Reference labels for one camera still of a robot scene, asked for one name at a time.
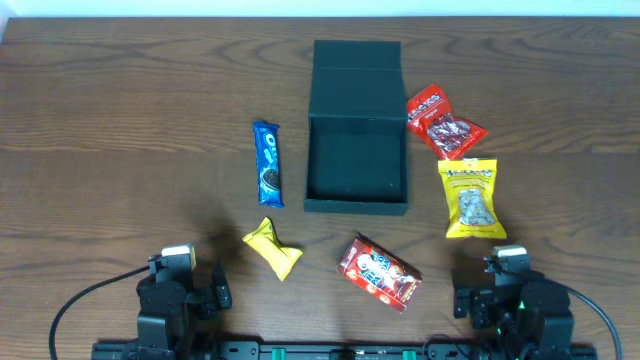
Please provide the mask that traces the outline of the yellow nut snack bag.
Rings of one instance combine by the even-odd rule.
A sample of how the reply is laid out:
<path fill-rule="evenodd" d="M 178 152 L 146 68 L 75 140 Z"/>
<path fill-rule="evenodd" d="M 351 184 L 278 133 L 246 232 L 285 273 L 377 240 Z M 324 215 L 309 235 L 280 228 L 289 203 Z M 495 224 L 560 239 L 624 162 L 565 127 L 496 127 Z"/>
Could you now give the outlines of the yellow nut snack bag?
<path fill-rule="evenodd" d="M 449 210 L 447 238 L 507 238 L 493 203 L 495 158 L 440 160 L 438 173 Z"/>

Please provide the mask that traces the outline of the red nut snack bag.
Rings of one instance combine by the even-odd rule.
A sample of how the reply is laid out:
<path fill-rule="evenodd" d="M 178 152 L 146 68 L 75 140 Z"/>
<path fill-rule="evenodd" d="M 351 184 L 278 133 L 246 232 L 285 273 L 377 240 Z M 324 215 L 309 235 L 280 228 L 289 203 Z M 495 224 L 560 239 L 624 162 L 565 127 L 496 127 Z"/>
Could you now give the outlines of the red nut snack bag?
<path fill-rule="evenodd" d="M 441 160 L 458 160 L 488 131 L 453 112 L 444 90 L 430 84 L 407 103 L 407 125 Z"/>

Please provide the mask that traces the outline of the red Meiji panda biscuit box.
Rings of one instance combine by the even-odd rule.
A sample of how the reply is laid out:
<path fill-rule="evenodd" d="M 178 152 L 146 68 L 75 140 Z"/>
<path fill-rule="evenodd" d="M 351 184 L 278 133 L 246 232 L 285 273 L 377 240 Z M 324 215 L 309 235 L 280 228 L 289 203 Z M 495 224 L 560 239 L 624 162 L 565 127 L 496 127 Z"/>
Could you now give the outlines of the red Meiji panda biscuit box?
<path fill-rule="evenodd" d="M 422 274 L 361 233 L 347 246 L 336 271 L 386 306 L 404 313 Z"/>

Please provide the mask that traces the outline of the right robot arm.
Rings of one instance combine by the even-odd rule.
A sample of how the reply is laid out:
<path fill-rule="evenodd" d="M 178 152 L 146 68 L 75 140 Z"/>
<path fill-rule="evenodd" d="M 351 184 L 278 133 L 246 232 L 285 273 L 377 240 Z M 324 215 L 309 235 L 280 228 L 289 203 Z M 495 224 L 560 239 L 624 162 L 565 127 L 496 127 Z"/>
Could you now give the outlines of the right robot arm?
<path fill-rule="evenodd" d="M 494 331 L 471 359 L 569 359 L 574 318 L 568 291 L 533 271 L 526 255 L 485 259 L 482 274 L 454 270 L 453 315 Z"/>

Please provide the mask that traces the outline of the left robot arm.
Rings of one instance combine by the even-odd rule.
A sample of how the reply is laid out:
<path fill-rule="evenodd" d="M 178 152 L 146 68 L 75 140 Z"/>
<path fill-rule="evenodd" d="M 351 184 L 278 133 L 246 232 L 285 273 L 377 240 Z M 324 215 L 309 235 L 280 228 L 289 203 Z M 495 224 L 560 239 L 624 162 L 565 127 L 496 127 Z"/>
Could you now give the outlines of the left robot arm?
<path fill-rule="evenodd" d="M 150 275 L 136 288 L 140 300 L 138 338 L 121 357 L 133 360 L 217 359 L 211 335 L 200 328 L 232 306 L 226 274 L 214 266 L 207 286 L 194 283 L 195 260 L 188 254 L 156 255 L 148 261 Z"/>

